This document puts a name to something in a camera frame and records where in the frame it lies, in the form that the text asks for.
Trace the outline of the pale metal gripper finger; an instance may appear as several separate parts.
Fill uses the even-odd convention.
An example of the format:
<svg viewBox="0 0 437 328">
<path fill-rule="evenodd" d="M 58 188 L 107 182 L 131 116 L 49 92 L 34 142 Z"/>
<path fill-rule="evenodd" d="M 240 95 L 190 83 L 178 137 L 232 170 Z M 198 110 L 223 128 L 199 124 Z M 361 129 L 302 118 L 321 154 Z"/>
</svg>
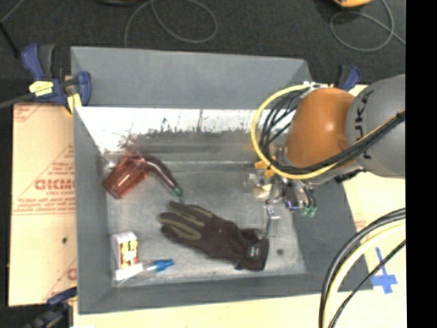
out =
<svg viewBox="0 0 437 328">
<path fill-rule="evenodd" d="M 263 173 L 248 172 L 243 180 L 243 187 L 246 192 L 270 191 L 271 183 L 265 179 Z"/>
<path fill-rule="evenodd" d="M 281 216 L 273 207 L 268 207 L 266 209 L 266 214 L 267 214 L 266 236 L 275 237 L 277 235 Z"/>
</svg>

